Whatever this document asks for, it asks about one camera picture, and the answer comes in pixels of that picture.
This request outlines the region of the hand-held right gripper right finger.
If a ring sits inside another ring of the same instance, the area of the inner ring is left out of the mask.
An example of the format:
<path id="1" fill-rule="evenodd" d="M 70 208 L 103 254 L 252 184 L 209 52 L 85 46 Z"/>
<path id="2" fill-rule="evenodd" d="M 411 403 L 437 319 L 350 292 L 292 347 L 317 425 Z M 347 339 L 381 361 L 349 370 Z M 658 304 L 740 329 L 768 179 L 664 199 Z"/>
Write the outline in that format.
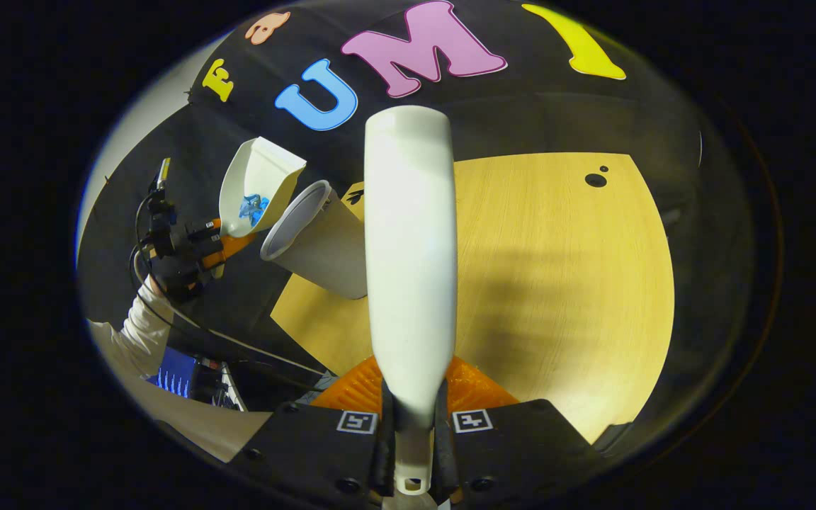
<path id="1" fill-rule="evenodd" d="M 453 506 L 553 506 L 608 467 L 546 399 L 512 397 L 454 356 L 434 420 L 433 499 Z"/>

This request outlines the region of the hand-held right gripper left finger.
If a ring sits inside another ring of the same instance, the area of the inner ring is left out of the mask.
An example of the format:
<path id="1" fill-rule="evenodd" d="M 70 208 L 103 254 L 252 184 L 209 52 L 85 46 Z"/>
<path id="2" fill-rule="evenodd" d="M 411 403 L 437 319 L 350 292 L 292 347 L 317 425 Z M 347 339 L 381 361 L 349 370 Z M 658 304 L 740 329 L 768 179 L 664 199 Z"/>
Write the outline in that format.
<path id="1" fill-rule="evenodd" d="M 366 508 L 395 494 L 395 411 L 370 356 L 309 404 L 285 402 L 229 471 L 285 508 Z"/>

